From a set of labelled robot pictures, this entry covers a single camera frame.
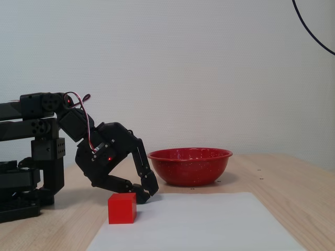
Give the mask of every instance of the speckled red bowl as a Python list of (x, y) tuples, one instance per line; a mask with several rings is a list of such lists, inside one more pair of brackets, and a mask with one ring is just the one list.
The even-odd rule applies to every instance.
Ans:
[(166, 149), (148, 154), (157, 174), (174, 186), (203, 186), (225, 171), (231, 151), (216, 148)]

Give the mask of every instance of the wooden table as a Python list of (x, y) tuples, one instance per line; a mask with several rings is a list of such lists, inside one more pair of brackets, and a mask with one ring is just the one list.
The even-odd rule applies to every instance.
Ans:
[[(132, 160), (114, 175), (139, 182)], [(160, 193), (252, 192), (307, 250), (335, 250), (335, 176), (282, 154), (234, 155), (210, 186), (172, 187), (158, 178)], [(65, 171), (55, 205), (36, 218), (0, 224), (0, 250), (85, 250), (107, 219), (111, 192), (92, 188), (81, 170)]]

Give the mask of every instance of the white sheet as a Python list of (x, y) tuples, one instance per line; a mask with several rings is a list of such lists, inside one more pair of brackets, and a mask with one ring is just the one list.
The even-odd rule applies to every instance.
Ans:
[(251, 193), (162, 194), (134, 224), (104, 223), (88, 250), (304, 250)]

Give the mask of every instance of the red block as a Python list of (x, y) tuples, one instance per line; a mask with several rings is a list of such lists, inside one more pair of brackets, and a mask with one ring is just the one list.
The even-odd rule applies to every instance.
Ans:
[(110, 224), (134, 223), (136, 218), (136, 193), (114, 193), (108, 199)]

